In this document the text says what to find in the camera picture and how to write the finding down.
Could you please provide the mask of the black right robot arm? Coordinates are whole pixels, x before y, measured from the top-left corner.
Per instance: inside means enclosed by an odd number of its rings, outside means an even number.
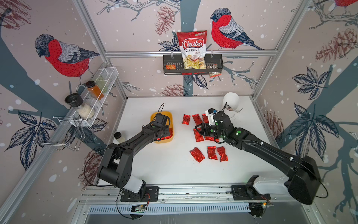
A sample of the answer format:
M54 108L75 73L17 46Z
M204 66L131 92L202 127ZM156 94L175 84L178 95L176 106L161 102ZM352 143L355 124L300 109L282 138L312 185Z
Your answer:
M322 183L316 161L305 156L300 158L286 153L260 140L251 132L240 127L229 126L220 129L208 123L197 125L195 129L203 136L223 139L223 142L251 153L283 172L289 180L284 183L288 193L298 202L311 205Z

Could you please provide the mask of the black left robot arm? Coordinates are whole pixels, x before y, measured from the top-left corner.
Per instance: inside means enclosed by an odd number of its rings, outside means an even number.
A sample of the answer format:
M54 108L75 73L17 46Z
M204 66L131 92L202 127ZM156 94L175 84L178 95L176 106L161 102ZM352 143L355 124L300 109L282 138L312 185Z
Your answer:
M132 175L133 158L148 144L168 136L168 125L159 126L151 122L129 140L109 145L102 157L97 177L115 187L141 194L145 189L145 182Z

